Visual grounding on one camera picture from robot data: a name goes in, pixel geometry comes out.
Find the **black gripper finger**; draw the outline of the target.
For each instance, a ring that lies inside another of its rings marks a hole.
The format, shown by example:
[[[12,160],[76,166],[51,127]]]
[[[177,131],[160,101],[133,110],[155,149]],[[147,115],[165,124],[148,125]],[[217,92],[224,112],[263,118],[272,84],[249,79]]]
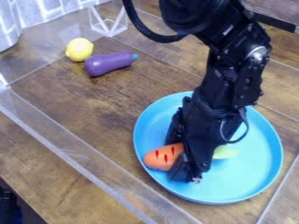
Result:
[[[176,144],[183,140],[183,108],[179,107],[172,116],[164,143]]]
[[[179,182],[201,182],[201,169],[185,152],[181,152],[175,159],[168,171],[168,179]]]

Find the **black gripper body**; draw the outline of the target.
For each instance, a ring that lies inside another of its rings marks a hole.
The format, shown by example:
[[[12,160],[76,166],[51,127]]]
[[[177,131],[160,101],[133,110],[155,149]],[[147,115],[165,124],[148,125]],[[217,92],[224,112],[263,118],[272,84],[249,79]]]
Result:
[[[207,172],[215,149],[244,138],[248,129],[236,140],[231,139],[241,123],[248,127],[245,108],[211,108],[200,97],[183,98],[181,139],[192,172]]]

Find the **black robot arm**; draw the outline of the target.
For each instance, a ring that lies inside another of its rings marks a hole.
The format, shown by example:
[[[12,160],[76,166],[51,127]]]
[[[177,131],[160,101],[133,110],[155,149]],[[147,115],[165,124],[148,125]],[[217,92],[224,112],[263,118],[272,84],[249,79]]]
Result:
[[[159,0],[159,5],[169,28],[209,47],[204,79],[181,100],[165,138],[184,148],[168,179],[197,182],[215,149],[233,144],[239,127],[248,126],[247,106],[263,94],[271,38],[239,0]]]

